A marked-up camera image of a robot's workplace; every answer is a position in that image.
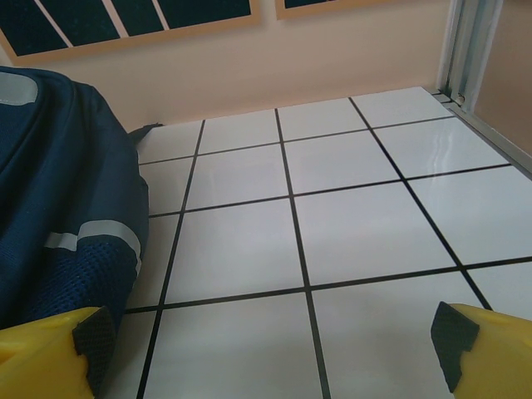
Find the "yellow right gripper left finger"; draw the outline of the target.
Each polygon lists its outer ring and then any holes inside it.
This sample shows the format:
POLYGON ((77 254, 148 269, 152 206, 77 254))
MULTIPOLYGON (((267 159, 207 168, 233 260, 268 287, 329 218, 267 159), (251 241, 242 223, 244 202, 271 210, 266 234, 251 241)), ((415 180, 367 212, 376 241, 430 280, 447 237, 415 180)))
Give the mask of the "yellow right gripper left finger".
POLYGON ((98 398, 115 349, 106 307, 1 331, 2 398, 98 398))

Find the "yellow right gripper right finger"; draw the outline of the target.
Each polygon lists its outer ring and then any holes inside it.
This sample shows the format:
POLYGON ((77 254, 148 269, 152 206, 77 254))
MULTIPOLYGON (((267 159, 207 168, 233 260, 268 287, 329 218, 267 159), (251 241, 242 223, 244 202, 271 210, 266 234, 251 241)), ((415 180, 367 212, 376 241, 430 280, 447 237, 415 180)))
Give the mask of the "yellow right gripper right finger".
POLYGON ((531 397, 531 321, 439 303, 431 341, 455 398, 531 397))

